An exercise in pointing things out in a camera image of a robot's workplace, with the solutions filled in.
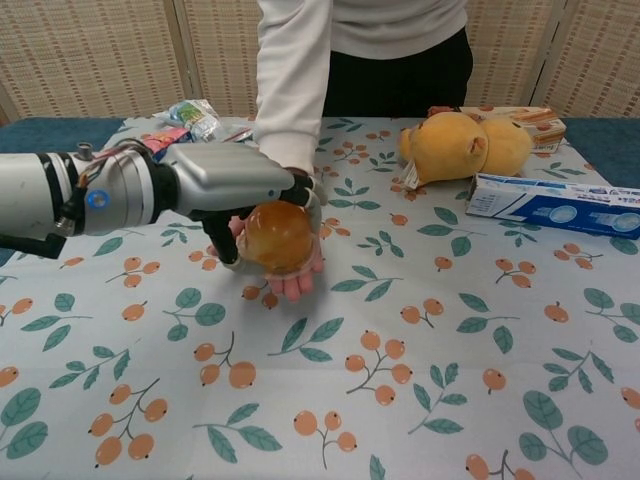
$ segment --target black pants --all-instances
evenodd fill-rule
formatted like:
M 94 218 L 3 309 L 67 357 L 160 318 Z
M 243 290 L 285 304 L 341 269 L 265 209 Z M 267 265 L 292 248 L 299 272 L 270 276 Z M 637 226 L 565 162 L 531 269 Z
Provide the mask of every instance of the black pants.
M 425 117 L 462 106 L 473 70 L 465 29 L 417 55 L 369 60 L 332 52 L 324 116 Z

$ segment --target robotic arm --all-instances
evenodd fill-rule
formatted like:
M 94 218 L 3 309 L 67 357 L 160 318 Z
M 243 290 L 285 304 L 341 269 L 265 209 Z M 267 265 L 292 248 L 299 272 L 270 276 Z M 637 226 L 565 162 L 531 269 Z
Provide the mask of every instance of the robotic arm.
M 98 154 L 87 144 L 76 153 L 4 154 L 0 247 L 58 258 L 68 237 L 153 224 L 172 210 L 202 222 L 225 266 L 261 274 L 240 257 L 228 224 L 275 200 L 304 207 L 319 230 L 320 184 L 242 144 L 174 144 L 160 163 L 133 139 Z

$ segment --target box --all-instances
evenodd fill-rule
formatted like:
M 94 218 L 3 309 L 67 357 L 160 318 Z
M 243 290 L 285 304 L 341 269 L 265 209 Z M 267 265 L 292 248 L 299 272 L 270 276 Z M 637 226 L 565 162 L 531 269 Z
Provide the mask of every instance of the box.
M 567 127 L 551 108 L 543 107 L 434 107 L 429 115 L 444 110 L 459 111 L 476 121 L 492 117 L 508 117 L 527 130 L 533 140 L 532 153 L 554 153 L 564 138 Z
M 640 237 L 640 190 L 476 174 L 467 214 L 584 233 Z
M 169 145 L 191 142 L 192 136 L 186 128 L 170 127 L 155 133 L 145 133 L 140 140 L 151 150 L 153 160 L 160 162 L 166 155 Z

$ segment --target stuffed toy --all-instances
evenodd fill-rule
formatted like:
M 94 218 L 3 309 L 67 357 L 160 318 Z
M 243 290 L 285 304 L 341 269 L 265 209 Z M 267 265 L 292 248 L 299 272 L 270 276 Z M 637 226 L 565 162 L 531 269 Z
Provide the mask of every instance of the stuffed toy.
M 526 163 L 532 148 L 527 131 L 507 118 L 478 122 L 450 111 L 404 129 L 398 141 L 401 163 L 408 164 L 403 182 L 409 189 L 478 172 L 513 176 Z

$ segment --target white sleeve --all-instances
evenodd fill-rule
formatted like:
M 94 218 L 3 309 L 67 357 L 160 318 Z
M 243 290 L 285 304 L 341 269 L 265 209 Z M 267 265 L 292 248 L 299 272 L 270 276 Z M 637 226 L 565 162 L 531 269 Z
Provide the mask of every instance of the white sleeve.
M 329 77 L 333 0 L 258 0 L 254 140 L 283 167 L 313 173 Z

